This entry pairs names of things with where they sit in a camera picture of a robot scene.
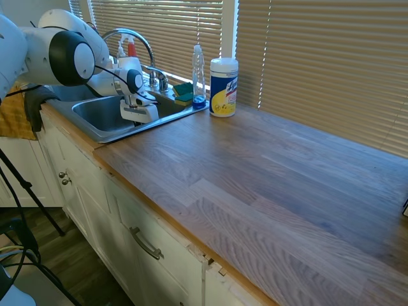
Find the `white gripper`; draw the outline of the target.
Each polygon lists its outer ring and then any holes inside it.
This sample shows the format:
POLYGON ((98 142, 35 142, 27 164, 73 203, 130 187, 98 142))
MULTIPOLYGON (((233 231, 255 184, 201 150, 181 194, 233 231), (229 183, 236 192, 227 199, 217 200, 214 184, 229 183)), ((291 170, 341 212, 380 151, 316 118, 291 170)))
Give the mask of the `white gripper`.
POLYGON ((125 101, 121 101, 120 114, 125 120, 141 124, 148 124, 159 119, 158 110, 154 104, 132 107, 131 105, 126 104, 125 101))

